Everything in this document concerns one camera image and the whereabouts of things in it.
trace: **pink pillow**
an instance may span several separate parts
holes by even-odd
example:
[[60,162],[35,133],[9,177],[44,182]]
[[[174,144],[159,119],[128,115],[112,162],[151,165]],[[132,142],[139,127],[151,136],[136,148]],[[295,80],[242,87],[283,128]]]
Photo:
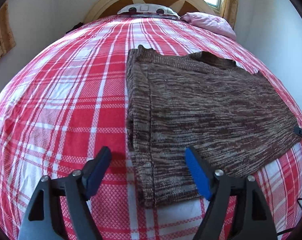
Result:
[[184,14],[181,17],[181,20],[184,20],[193,26],[229,37],[236,41],[236,34],[231,25],[221,17],[207,13],[195,12]]

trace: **knit sweater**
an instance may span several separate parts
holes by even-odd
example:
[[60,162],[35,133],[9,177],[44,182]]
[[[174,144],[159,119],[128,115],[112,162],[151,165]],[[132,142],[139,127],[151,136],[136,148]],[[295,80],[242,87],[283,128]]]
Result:
[[198,197],[184,152],[243,177],[286,153],[297,120],[261,74],[209,52],[162,56],[131,49],[126,64],[128,147],[145,207]]

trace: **curtain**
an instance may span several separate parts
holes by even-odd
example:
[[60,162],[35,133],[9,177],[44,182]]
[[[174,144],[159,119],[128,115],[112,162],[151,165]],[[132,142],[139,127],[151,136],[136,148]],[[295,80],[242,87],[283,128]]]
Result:
[[236,14],[238,12],[238,0],[222,0],[220,16],[234,28]]
[[0,58],[16,45],[8,21],[8,3],[0,8]]

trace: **red plaid bedsheet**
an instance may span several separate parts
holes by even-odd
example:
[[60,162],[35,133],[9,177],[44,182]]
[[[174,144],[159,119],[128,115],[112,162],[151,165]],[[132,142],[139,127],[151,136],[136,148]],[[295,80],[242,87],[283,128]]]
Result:
[[[95,197],[92,216],[106,239],[192,239],[208,202],[195,199],[154,210],[141,208],[126,146],[125,62],[142,44],[164,55],[200,50],[261,71],[302,127],[302,113],[283,84],[254,55],[229,38],[165,19],[108,17],[56,41],[21,70],[0,94],[0,226],[17,239],[19,226],[40,177],[81,169],[103,145],[113,160]],[[302,211],[302,141],[255,174],[277,231],[291,228]],[[220,239],[234,211],[230,200]],[[70,239],[76,239],[65,201]]]

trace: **metal screw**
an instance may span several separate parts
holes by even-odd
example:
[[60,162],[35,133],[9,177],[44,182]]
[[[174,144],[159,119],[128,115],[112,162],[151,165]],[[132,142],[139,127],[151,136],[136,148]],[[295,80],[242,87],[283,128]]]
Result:
[[216,176],[223,176],[224,175],[224,171],[222,171],[222,170],[215,170],[215,175]]
[[45,175],[45,176],[42,176],[40,180],[41,180],[42,182],[46,182],[46,181],[48,181],[48,179],[49,179],[49,176],[48,176],[48,175]]
[[255,177],[252,175],[247,176],[248,181],[250,182],[254,182],[255,181]]
[[74,171],[72,172],[72,176],[74,176],[74,177],[80,176],[81,173],[82,173],[81,170],[74,170]]

